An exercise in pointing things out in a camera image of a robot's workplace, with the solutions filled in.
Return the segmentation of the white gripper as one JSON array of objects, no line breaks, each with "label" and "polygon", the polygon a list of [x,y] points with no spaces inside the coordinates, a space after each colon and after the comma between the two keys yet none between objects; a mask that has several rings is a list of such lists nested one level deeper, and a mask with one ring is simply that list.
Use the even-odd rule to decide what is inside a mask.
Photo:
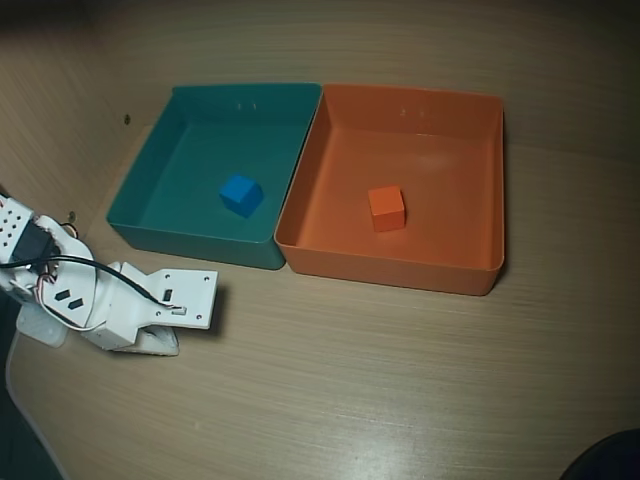
[{"label": "white gripper", "polygon": [[82,336],[103,350],[177,356],[179,341],[172,327],[140,329],[143,310],[144,298],[134,288],[99,270],[88,331]]}]

